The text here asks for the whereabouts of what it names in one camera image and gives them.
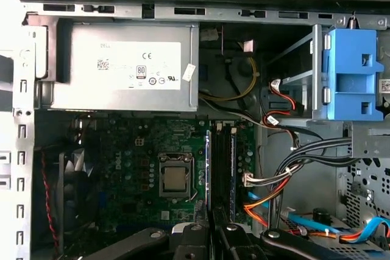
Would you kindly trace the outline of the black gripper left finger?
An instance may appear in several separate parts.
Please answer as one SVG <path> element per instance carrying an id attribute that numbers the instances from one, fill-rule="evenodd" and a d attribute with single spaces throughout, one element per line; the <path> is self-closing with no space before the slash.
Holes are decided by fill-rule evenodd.
<path id="1" fill-rule="evenodd" d="M 195 204 L 194 222 L 180 223 L 171 233 L 146 228 L 82 259 L 209 259 L 207 205 Z"/>

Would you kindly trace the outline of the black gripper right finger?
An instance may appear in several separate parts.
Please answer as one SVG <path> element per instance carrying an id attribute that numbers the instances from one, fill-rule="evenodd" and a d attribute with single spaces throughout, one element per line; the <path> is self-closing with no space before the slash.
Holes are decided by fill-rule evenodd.
<path id="1" fill-rule="evenodd" d="M 389 259 L 389 251 L 372 244 L 340 244 L 338 238 L 309 232 L 298 236 L 271 229 L 253 235 L 251 230 L 231 222 L 223 208 L 213 210 L 215 237 L 223 259 Z"/>

